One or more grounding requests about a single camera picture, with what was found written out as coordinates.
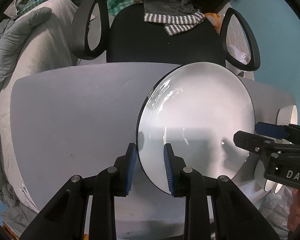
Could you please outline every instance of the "black clamp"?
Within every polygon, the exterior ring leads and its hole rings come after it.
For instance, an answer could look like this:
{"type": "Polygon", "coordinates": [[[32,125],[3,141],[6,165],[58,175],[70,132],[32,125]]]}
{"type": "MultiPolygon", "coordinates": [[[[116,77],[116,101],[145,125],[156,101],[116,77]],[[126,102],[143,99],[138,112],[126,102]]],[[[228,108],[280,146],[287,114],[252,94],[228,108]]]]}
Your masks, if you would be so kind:
{"type": "Polygon", "coordinates": [[[258,134],[294,144],[279,144],[273,139],[243,131],[235,133],[234,144],[259,155],[266,179],[300,189],[300,126],[259,122],[255,130],[258,134]]]}
{"type": "Polygon", "coordinates": [[[72,176],[30,223],[20,240],[83,239],[89,196],[92,195],[89,239],[116,240],[114,197],[131,190],[136,145],[97,176],[72,176]]]}
{"type": "Polygon", "coordinates": [[[169,190],[186,197],[183,240],[210,240],[207,196],[211,196],[216,239],[279,239],[265,218],[227,176],[202,176],[174,155],[171,144],[163,151],[169,190]]]}

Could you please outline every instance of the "black chair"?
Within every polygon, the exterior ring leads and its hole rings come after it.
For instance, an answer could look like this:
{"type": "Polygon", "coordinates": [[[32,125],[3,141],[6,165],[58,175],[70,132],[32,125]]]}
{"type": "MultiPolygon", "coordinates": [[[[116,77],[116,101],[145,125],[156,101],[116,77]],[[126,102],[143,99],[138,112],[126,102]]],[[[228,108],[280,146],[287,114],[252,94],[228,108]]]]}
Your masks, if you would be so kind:
{"type": "Polygon", "coordinates": [[[142,3],[120,11],[111,28],[106,0],[84,0],[71,25],[73,37],[70,49],[81,59],[92,60],[106,50],[107,62],[159,62],[185,65],[193,62],[212,62],[221,66],[226,60],[238,69],[255,71],[260,67],[256,39],[248,23],[236,10],[229,8],[221,26],[220,36],[213,25],[204,20],[184,33],[169,36],[163,25],[144,22],[142,3]],[[91,50],[88,44],[90,16],[98,3],[101,18],[101,38],[91,50]],[[245,65],[233,58],[226,48],[226,34],[232,15],[239,20],[250,47],[251,60],[245,65]]]}

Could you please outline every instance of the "white sofa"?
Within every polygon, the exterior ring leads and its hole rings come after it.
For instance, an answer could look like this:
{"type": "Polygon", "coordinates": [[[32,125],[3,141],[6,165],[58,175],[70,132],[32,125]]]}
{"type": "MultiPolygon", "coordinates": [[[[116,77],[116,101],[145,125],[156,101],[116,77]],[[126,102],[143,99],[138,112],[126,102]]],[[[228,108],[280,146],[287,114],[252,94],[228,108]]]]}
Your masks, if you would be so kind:
{"type": "Polygon", "coordinates": [[[52,9],[51,18],[34,28],[19,55],[15,71],[6,79],[0,92],[0,135],[2,168],[20,201],[38,212],[26,189],[13,150],[10,128],[10,98],[13,84],[23,78],[46,70],[77,65],[69,48],[69,29],[77,6],[70,0],[49,0],[37,6],[52,9]]]}

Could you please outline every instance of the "striped towel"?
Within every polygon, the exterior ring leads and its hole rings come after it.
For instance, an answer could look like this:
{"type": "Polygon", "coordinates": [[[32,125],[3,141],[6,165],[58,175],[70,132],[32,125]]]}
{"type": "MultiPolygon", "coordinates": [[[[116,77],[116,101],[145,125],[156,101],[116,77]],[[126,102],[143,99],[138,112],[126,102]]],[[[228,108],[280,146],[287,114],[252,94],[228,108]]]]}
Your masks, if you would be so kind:
{"type": "Polygon", "coordinates": [[[201,12],[196,12],[192,15],[172,16],[155,13],[146,13],[145,22],[163,23],[164,28],[169,36],[177,33],[191,30],[204,20],[205,16],[201,12]]]}

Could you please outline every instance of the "metal screw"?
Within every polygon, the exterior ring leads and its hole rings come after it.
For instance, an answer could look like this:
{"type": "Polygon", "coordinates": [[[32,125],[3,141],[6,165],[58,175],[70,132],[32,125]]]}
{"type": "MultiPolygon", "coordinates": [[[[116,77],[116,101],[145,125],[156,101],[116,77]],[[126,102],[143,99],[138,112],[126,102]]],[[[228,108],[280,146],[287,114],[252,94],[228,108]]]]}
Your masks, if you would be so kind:
{"type": "Polygon", "coordinates": [[[183,168],[183,171],[184,171],[185,173],[191,173],[193,170],[192,170],[191,167],[184,167],[184,168],[183,168]]]}
{"type": "Polygon", "coordinates": [[[271,157],[278,158],[279,154],[277,154],[277,153],[271,153],[271,157]]]}
{"type": "Polygon", "coordinates": [[[229,181],[229,178],[228,178],[226,175],[221,175],[221,176],[220,176],[220,180],[221,180],[222,182],[228,182],[228,181],[229,181]]]}
{"type": "Polygon", "coordinates": [[[108,171],[109,173],[115,173],[115,172],[117,171],[117,168],[116,168],[116,167],[109,167],[109,168],[107,169],[107,171],[108,171]]]}
{"type": "Polygon", "coordinates": [[[71,177],[71,181],[72,182],[78,182],[80,180],[80,176],[79,175],[73,175],[72,177],[71,177]]]}

